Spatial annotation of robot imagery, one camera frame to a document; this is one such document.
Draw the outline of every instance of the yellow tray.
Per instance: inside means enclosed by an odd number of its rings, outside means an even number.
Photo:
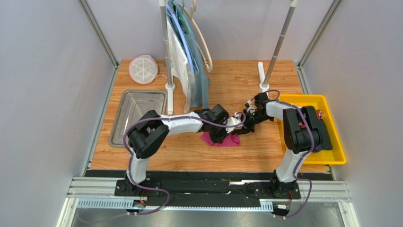
[[[310,154],[305,160],[304,164],[314,165],[344,165],[346,164],[346,156],[343,151],[342,144],[340,143],[339,135],[337,134],[336,127],[334,126],[332,115],[330,114],[329,107],[323,95],[281,95],[280,100],[283,102],[291,103],[299,106],[311,105],[316,110],[322,111],[322,119],[326,125],[329,133],[330,142],[332,143],[332,150],[321,150],[318,153]],[[284,142],[284,129],[283,122],[277,120],[280,130],[281,145],[283,151],[286,150]]]

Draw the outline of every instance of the white garment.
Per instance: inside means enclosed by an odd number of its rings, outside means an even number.
[[[192,101],[194,73],[190,70],[186,54],[168,19],[166,20],[166,24],[168,27],[169,54],[171,55],[171,72],[182,84],[182,89],[186,96],[184,113],[187,113],[190,110]]]

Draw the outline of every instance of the wood grain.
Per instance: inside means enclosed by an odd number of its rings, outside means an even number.
[[[270,61],[263,61],[265,70]],[[129,76],[130,61],[122,61],[108,104],[104,123],[96,145],[91,169],[126,169],[129,153],[124,148],[108,144],[121,96],[128,89],[165,90],[166,79],[159,77],[148,85],[139,85]],[[160,74],[166,75],[162,61],[158,61]],[[241,111],[246,101],[259,93],[257,61],[214,61],[211,79],[210,108],[221,104],[230,114]],[[183,114],[186,103],[179,80],[174,80],[174,114]],[[302,94],[301,85],[292,61],[277,61],[270,88],[284,94]],[[276,122],[263,122],[256,133],[241,135],[240,147],[218,148],[205,144],[201,133],[183,133],[165,139],[158,152],[150,159],[149,170],[237,171],[271,172],[282,160],[283,151]],[[324,166],[305,165],[304,172],[323,172]]]

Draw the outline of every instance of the mesh laundry bag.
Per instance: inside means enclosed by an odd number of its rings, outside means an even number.
[[[129,75],[138,84],[151,83],[158,73],[158,65],[150,55],[142,55],[130,62]]]

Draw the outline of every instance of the white wall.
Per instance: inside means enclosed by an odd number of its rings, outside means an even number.
[[[88,0],[116,58],[164,58],[157,0]],[[279,59],[299,61],[332,0],[301,0]],[[289,0],[199,0],[195,20],[212,59],[271,59]],[[190,9],[192,1],[186,0]]]
[[[0,1],[0,226],[56,225],[112,72],[76,0]]]
[[[347,156],[335,166],[362,227],[402,226],[403,1],[346,0],[305,68]]]

